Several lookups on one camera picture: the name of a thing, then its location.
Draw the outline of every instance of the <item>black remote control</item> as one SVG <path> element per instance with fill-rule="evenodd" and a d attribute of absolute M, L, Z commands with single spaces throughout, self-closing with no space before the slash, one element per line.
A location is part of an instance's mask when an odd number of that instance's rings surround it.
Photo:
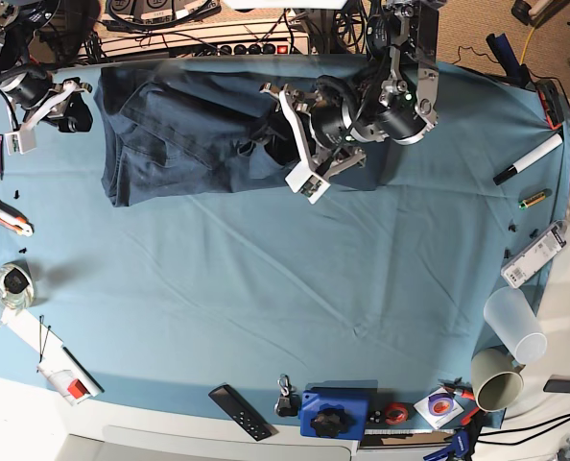
<path fill-rule="evenodd" d="M 272 435 L 262 417 L 228 384 L 211 391 L 208 397 L 213 399 L 253 440 L 259 442 Z"/>

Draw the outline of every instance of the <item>blue tablecloth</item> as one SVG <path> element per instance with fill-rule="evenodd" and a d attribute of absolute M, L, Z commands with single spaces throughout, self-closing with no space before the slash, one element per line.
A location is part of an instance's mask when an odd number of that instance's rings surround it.
<path fill-rule="evenodd" d="M 364 63 L 291 56 L 162 65 L 269 81 L 344 77 Z M 76 68 L 57 78 L 95 85 L 99 73 Z M 26 258 L 32 311 L 106 389 L 99 400 L 225 418 L 207 393 L 228 382 L 269 422 L 295 424 L 272 411 L 276 380 L 287 373 L 301 388 L 331 381 L 415 402 L 439 378 L 469 378 L 505 249 L 517 253 L 566 210 L 570 131 L 563 147 L 495 186 L 496 173 L 552 133 L 534 93 L 454 66 L 441 67 L 437 128 L 414 146 L 385 143 L 385 186 L 334 186 L 315 206 L 284 186 L 115 209 L 100 184 L 105 140 L 89 105 L 91 133 L 40 125 L 37 150 L 6 158 L 0 199 L 36 234 L 0 228 L 0 265 Z M 0 133 L 7 127 L 0 100 Z M 551 199 L 518 209 L 545 188 Z M 527 285 L 535 307 L 548 272 Z M 37 360 L 0 329 L 1 377 L 45 386 Z"/>

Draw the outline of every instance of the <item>cup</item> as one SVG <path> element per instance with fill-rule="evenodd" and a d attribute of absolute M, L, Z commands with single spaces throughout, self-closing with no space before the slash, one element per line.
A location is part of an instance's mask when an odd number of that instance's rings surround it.
<path fill-rule="evenodd" d="M 473 357 L 470 376 L 473 394 L 484 411 L 500 411 L 511 405 L 524 389 L 523 366 L 514 366 L 512 357 L 486 349 Z"/>
<path fill-rule="evenodd" d="M 495 291 L 484 318 L 517 362 L 533 363 L 547 351 L 547 338 L 521 290 L 508 286 Z"/>

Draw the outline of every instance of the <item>white paper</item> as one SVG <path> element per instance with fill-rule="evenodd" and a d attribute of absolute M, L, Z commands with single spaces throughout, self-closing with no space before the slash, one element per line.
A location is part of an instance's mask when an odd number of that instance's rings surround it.
<path fill-rule="evenodd" d="M 430 400 L 430 397 L 434 396 L 435 394 L 444 394 L 446 392 L 447 391 L 440 387 L 435 392 L 430 394 L 430 396 L 426 397 L 424 400 L 420 400 L 414 405 L 417 413 L 419 413 L 423 419 L 426 420 L 428 424 L 431 425 L 434 429 L 443 427 L 464 412 L 464 409 L 460 406 L 460 404 L 454 400 L 454 409 L 451 411 L 451 413 L 445 416 L 434 416 L 432 413 L 430 413 L 430 409 L 428 408 L 428 401 Z"/>

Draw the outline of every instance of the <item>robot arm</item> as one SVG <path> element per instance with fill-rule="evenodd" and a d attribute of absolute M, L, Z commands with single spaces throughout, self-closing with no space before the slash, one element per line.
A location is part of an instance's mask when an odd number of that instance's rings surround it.
<path fill-rule="evenodd" d="M 90 131 L 93 118 L 82 92 L 90 85 L 80 79 L 61 84 L 42 65 L 31 60 L 29 43 L 59 7 L 60 0 L 0 1 L 0 89 L 25 111 L 25 121 L 6 134 L 10 152 L 34 149 L 34 127 L 43 121 L 63 133 Z"/>
<path fill-rule="evenodd" d="M 294 192 L 315 203 L 331 177 L 364 164 L 365 143 L 390 137 L 414 144 L 435 128 L 439 8 L 445 1 L 373 2 L 363 31 L 369 67 L 353 82 L 321 76 L 310 94 L 264 85 L 262 92 L 275 99 L 297 142 L 300 162 L 287 178 Z M 416 69 L 416 78 L 406 67 Z"/>

